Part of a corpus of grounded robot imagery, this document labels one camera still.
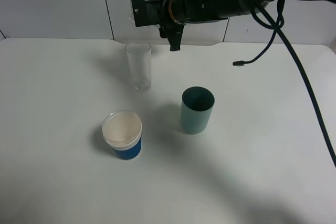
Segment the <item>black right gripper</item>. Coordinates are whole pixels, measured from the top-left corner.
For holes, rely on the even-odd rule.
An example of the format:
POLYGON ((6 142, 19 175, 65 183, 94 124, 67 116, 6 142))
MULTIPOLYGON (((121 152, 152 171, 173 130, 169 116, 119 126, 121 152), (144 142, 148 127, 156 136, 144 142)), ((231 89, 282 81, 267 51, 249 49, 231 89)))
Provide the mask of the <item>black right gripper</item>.
POLYGON ((167 39, 170 51, 179 51, 185 23, 170 14, 171 0, 146 0, 146 18, 143 26, 160 27, 160 37, 167 39))

